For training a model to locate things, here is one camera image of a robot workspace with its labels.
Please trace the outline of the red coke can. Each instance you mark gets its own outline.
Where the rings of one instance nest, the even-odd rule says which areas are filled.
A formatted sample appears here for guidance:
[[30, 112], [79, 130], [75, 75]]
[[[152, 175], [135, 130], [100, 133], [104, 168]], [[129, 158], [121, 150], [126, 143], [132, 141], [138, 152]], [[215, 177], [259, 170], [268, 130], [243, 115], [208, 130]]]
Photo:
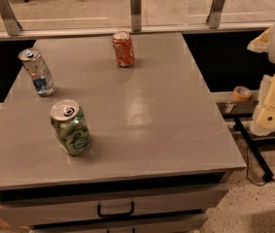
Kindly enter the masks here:
[[113, 35], [113, 47], [116, 63], [120, 67], [130, 67], [134, 64], [135, 55], [132, 39], [128, 32], [120, 31]]

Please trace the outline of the green soda can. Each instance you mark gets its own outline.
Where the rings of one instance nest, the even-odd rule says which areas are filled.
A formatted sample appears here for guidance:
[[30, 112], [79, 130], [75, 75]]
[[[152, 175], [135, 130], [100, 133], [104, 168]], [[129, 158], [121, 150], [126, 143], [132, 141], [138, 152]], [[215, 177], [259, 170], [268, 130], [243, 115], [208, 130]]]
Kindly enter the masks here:
[[51, 108], [51, 124], [57, 139], [70, 155], [79, 155], [90, 146], [90, 135], [82, 107], [66, 99]]

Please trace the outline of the left metal rail bracket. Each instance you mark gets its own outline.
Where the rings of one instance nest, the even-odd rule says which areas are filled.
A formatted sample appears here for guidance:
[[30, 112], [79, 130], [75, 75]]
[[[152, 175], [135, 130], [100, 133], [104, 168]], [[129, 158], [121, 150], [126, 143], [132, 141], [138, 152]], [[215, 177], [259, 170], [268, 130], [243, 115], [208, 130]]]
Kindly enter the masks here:
[[0, 16], [3, 19], [6, 31], [10, 36], [17, 36], [21, 33], [22, 28], [17, 22], [8, 0], [0, 0]]

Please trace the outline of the silver blue energy drink can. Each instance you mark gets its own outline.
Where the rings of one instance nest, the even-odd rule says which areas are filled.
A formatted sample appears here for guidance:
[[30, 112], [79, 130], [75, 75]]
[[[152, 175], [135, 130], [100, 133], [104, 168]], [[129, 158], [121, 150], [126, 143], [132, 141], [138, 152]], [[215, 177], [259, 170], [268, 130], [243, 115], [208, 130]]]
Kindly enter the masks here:
[[34, 48], [23, 50], [18, 55], [18, 59], [22, 62], [40, 96], [47, 97], [55, 92], [51, 71], [39, 50]]

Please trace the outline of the orange tape roll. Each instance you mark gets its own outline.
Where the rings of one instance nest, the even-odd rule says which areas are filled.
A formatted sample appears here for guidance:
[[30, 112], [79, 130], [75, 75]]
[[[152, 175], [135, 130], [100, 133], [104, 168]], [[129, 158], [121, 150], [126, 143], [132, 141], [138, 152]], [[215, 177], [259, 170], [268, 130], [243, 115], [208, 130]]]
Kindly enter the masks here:
[[245, 86], [236, 86], [232, 92], [232, 96], [236, 101], [246, 102], [252, 97], [252, 91]]

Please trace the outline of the middle metal rail bracket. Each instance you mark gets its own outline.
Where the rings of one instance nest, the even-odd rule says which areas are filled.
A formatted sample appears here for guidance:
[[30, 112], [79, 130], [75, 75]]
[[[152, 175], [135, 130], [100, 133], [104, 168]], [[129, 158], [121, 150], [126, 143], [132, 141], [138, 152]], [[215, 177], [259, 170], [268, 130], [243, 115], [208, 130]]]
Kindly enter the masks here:
[[130, 0], [131, 30], [140, 31], [142, 29], [141, 0]]

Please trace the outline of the lower grey drawer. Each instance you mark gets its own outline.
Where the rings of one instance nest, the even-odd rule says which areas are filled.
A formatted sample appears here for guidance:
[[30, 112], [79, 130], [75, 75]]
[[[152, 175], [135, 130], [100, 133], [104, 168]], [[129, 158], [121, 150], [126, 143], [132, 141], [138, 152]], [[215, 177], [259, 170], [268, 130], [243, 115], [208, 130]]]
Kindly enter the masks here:
[[199, 230], [206, 220], [205, 214], [159, 216], [32, 229], [29, 233], [190, 233]]

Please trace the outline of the black metal stand leg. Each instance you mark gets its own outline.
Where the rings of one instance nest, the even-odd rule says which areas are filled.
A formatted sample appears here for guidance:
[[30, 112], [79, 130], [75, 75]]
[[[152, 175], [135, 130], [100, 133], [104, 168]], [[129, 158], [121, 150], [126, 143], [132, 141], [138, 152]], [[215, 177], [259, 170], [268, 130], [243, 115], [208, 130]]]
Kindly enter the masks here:
[[234, 122], [235, 122], [235, 125], [234, 125], [235, 130], [241, 132], [243, 138], [247, 142], [249, 149], [252, 151], [252, 154], [254, 155], [254, 157], [258, 161], [259, 166], [261, 167], [262, 171], [264, 172], [262, 179], [266, 183], [272, 182], [273, 181], [273, 173], [272, 173], [271, 169], [269, 168], [269, 166], [267, 165], [264, 158], [262, 157], [262, 155], [260, 154], [258, 147], [255, 144], [255, 141], [250, 137], [249, 133], [247, 132], [246, 128], [243, 126], [241, 120], [238, 117], [236, 117], [234, 119]]

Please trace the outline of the grey drawer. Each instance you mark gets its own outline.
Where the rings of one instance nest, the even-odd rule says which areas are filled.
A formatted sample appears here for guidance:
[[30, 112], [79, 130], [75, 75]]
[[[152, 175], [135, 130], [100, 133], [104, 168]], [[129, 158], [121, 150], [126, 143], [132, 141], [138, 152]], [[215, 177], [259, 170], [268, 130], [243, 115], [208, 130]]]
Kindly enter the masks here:
[[228, 191], [225, 183], [128, 190], [0, 203], [0, 218], [12, 226], [207, 210]]
[[199, 230], [206, 220], [205, 214], [159, 216], [32, 229], [29, 233], [190, 233]]

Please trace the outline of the right metal rail bracket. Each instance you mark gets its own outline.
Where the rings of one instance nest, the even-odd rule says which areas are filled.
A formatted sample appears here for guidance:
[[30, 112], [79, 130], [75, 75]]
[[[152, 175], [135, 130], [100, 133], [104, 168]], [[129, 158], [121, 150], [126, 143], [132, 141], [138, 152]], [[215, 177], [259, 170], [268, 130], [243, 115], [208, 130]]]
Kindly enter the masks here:
[[220, 26], [224, 3], [225, 0], [213, 0], [210, 13], [206, 19], [206, 23], [211, 29]]

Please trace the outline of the upper grey drawer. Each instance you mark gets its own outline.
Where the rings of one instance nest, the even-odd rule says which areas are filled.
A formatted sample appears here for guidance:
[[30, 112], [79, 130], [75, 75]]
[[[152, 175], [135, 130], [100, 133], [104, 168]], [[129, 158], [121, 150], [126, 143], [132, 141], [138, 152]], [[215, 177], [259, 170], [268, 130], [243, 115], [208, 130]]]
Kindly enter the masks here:
[[0, 218], [12, 226], [207, 210], [228, 191], [225, 183], [128, 190], [0, 203]]

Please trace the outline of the metal rail bracket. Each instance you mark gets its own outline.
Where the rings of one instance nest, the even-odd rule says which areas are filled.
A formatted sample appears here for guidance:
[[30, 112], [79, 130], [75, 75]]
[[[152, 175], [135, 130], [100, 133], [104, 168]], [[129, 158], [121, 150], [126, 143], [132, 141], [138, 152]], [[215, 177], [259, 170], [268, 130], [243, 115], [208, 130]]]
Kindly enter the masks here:
[[213, 0], [210, 13], [206, 19], [206, 23], [211, 29], [220, 26], [224, 3], [225, 0]]
[[142, 29], [141, 0], [130, 0], [131, 30], [140, 31]]
[[17, 22], [8, 0], [0, 0], [0, 16], [3, 19], [6, 31], [10, 36], [17, 36], [21, 33], [22, 28]]

